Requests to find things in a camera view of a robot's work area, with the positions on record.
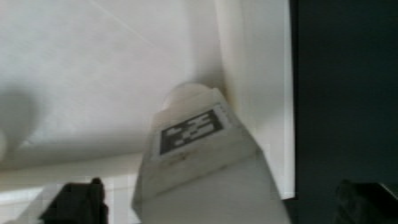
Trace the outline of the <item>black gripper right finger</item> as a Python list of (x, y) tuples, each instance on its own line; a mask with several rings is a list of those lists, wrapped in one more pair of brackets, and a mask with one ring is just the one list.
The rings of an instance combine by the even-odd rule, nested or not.
[(333, 224), (398, 224), (398, 183), (344, 180)]

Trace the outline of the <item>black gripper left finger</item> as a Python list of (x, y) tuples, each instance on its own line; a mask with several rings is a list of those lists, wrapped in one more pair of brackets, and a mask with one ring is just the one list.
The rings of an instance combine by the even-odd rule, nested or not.
[(100, 178), (89, 183), (68, 183), (40, 216), (45, 224), (109, 224), (105, 185)]

